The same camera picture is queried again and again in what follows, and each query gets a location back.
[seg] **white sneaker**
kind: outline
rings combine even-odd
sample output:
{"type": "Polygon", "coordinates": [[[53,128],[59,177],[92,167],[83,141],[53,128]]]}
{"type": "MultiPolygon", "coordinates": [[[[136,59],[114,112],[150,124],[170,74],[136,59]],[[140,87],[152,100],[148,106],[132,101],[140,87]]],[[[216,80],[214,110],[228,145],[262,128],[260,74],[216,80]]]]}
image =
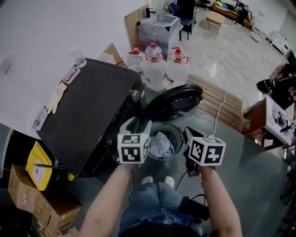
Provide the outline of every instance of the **white sneaker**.
{"type": "Polygon", "coordinates": [[[153,177],[146,176],[144,179],[142,179],[142,185],[145,183],[153,183],[153,177]]]}
{"type": "Polygon", "coordinates": [[[164,183],[168,184],[172,188],[175,186],[175,180],[170,176],[165,177],[164,183]]]}

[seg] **open trash can lid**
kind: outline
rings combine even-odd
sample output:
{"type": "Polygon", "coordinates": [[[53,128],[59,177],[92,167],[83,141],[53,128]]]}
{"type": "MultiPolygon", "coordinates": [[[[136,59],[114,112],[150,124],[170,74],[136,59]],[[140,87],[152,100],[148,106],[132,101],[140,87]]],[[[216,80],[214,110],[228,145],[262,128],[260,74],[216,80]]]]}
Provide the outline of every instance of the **open trash can lid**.
{"type": "Polygon", "coordinates": [[[203,99],[203,90],[196,85],[182,85],[170,89],[152,100],[144,110],[153,122],[171,122],[195,112],[203,99]]]}

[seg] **denim shorts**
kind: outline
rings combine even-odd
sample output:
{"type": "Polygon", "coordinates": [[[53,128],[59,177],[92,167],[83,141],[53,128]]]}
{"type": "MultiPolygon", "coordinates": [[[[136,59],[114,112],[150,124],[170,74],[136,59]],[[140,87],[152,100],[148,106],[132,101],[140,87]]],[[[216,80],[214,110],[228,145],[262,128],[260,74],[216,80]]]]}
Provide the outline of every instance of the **denim shorts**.
{"type": "Polygon", "coordinates": [[[119,234],[143,223],[164,223],[189,226],[202,236],[202,227],[195,223],[195,218],[178,209],[182,198],[171,186],[162,182],[142,185],[122,214],[119,234]]]}

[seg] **white glove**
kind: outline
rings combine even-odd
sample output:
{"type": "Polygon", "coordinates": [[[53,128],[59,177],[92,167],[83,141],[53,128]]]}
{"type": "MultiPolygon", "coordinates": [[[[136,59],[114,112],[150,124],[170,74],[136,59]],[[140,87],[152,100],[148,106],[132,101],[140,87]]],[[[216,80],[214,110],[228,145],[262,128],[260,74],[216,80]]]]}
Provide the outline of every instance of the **white glove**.
{"type": "Polygon", "coordinates": [[[47,114],[56,113],[57,105],[59,104],[64,91],[67,89],[67,86],[64,83],[60,83],[53,94],[51,95],[51,98],[49,99],[48,103],[45,106],[45,110],[47,111],[47,114]]]}

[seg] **round table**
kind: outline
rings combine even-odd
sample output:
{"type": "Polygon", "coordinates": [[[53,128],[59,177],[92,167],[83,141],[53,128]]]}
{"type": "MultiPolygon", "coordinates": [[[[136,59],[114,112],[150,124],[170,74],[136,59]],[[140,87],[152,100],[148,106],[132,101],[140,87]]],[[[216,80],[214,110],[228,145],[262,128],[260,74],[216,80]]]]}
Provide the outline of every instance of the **round table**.
{"type": "Polygon", "coordinates": [[[222,16],[219,13],[216,12],[209,12],[207,14],[207,22],[208,22],[208,29],[210,28],[210,22],[218,25],[218,31],[217,31],[217,35],[219,35],[219,28],[221,27],[221,25],[224,23],[225,21],[225,17],[222,16]]]}

